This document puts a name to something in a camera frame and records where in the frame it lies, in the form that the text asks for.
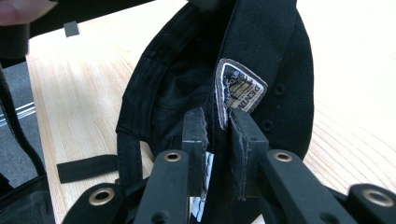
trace black plastic part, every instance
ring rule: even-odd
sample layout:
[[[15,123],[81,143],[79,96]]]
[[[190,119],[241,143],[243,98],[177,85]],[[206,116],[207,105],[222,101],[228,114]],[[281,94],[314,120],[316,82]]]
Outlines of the black plastic part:
[[[75,21],[70,21],[68,23],[65,23],[64,24],[64,33],[66,34],[66,37],[69,37],[72,35],[79,35],[77,23]]]
[[[29,50],[29,24],[0,26],[0,58],[24,58]]]
[[[188,223],[189,156],[166,150],[157,156],[134,224]]]
[[[346,209],[359,223],[394,223],[396,195],[370,184],[354,185],[347,195]]]
[[[0,173],[0,198],[14,190],[11,185],[9,185],[9,180]]]
[[[289,223],[357,223],[295,154],[270,150],[261,169]]]
[[[260,197],[261,191],[257,182],[258,167],[268,151],[268,139],[247,112],[232,109],[230,121],[233,139],[231,166],[238,198],[244,200],[249,197]]]
[[[125,207],[128,209],[128,215],[125,220],[125,223],[134,223],[134,218],[136,217],[137,207],[140,204],[140,201],[143,197],[143,193],[145,192],[146,185],[149,182],[149,179],[146,178],[139,183],[131,186],[127,190],[125,190]]]
[[[124,198],[120,185],[96,185],[79,197],[64,218],[64,224],[123,223],[127,214],[123,207]]]
[[[342,193],[340,193],[334,189],[328,188],[328,187],[326,187],[326,189],[337,200],[337,202],[339,202],[341,205],[344,206],[344,208],[346,208],[347,196],[345,194],[342,194]]]
[[[261,198],[260,209],[262,216],[265,217],[265,224],[288,223],[283,209],[278,204],[273,204],[265,198]]]
[[[19,200],[28,197],[34,192],[47,191],[50,192],[49,181],[47,175],[37,176],[22,185],[16,187],[6,195],[0,197],[0,213],[3,209],[12,206]],[[49,204],[49,210],[52,209],[52,204]]]
[[[207,148],[205,115],[202,108],[187,112],[184,116],[182,149],[190,158],[190,195],[201,196],[205,183],[205,153]]]

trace wood grain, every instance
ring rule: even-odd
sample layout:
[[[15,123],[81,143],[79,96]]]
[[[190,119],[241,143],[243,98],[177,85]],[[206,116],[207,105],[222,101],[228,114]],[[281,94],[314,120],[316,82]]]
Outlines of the wood grain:
[[[125,87],[146,45],[184,3],[160,0],[80,23],[80,35],[66,38],[62,29],[31,39],[27,62],[57,223],[83,191],[118,174],[61,185],[56,164],[117,153]]]
[[[182,0],[157,0],[30,41],[27,57],[49,186],[60,223],[87,188],[117,174],[59,183],[56,164],[116,154],[121,96],[146,45]],[[300,0],[315,65],[315,120],[305,164],[347,193],[373,183],[396,192],[396,3]],[[142,143],[145,175],[152,155]],[[262,217],[254,223],[262,223]]]

